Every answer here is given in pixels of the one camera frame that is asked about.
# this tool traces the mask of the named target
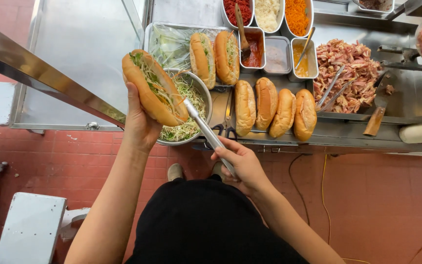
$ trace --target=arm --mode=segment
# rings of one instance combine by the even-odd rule
[[[227,159],[242,180],[236,187],[249,196],[269,228],[311,264],[344,264],[341,257],[306,224],[289,201],[272,185],[255,153],[241,144],[220,137],[228,149],[217,148],[212,159]],[[223,166],[227,177],[230,172]]]
[[[144,167],[162,125],[141,109],[127,84],[129,110],[117,157],[102,190],[69,248],[66,264],[121,263],[131,233]]]

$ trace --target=hand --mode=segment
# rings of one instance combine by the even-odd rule
[[[227,147],[217,147],[211,156],[212,160],[218,158],[229,161],[235,168],[235,172],[240,178],[235,187],[242,191],[245,195],[251,196],[255,191],[259,191],[263,187],[271,186],[270,180],[265,175],[260,161],[255,153],[242,144],[227,138],[218,136],[219,140]],[[222,165],[221,171],[227,178],[232,178],[230,171],[226,166]]]
[[[134,149],[149,155],[159,138],[162,125],[144,112],[137,87],[126,83],[128,88],[128,114],[125,121],[123,142],[131,144]]]

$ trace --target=baguette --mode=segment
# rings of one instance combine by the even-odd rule
[[[296,114],[296,96],[288,89],[278,94],[278,108],[270,127],[270,136],[278,138],[293,126]]]
[[[190,37],[191,70],[198,76],[208,89],[216,84],[216,67],[214,65],[214,50],[208,36],[194,33]]]
[[[235,85],[235,131],[241,137],[247,135],[256,120],[255,95],[252,86],[243,80]]]
[[[307,89],[296,93],[296,115],[294,117],[294,134],[300,141],[307,141],[317,124],[315,100]]]
[[[159,123],[177,126],[188,119],[183,98],[169,75],[141,49],[135,49],[121,60],[123,79],[132,82],[139,93],[139,100],[146,112]]]
[[[239,46],[235,35],[227,31],[219,32],[214,40],[213,48],[218,78],[227,85],[236,84],[239,79],[240,64]]]
[[[273,116],[278,106],[278,92],[274,84],[266,77],[256,81],[257,109],[255,127],[266,130],[273,120]]]

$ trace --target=black cable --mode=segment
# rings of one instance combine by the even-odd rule
[[[294,164],[294,162],[296,161],[296,159],[300,158],[302,155],[304,155],[304,154],[300,154],[295,159],[293,159],[293,161],[291,161],[291,164],[289,165],[288,173],[289,173],[289,177],[291,178],[291,182],[293,183],[294,187],[296,188],[296,191],[299,194],[299,196],[301,197],[302,203],[304,204],[305,215],[307,217],[307,224],[310,226],[310,220],[308,219],[307,206],[305,205],[304,196],[302,196],[301,192],[297,188],[296,183],[293,180],[293,177],[291,176],[291,167],[292,167],[292,165]]]

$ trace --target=wooden brush handle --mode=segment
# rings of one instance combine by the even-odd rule
[[[369,123],[367,123],[366,130],[362,133],[368,137],[375,137],[377,132],[379,131],[380,123],[382,123],[382,119],[384,118],[385,108],[384,107],[377,107],[372,116],[369,119]]]
[[[237,3],[235,3],[235,20],[237,21],[237,27],[239,28],[239,34],[241,38],[241,50],[248,48],[249,43],[247,42],[247,39],[245,39],[245,32],[243,30],[242,12],[240,11],[239,5]]]

